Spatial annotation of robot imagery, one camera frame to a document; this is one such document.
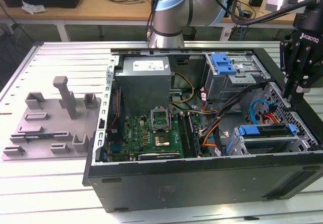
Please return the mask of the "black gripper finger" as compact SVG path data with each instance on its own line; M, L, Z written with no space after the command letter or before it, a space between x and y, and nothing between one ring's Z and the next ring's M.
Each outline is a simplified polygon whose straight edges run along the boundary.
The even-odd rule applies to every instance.
M285 87L283 98L291 101L299 83L297 56L300 42L284 40L280 43L280 69L285 72Z
M299 49L293 63L293 79L291 102L298 103L304 93L311 88L322 87L322 49L304 47Z

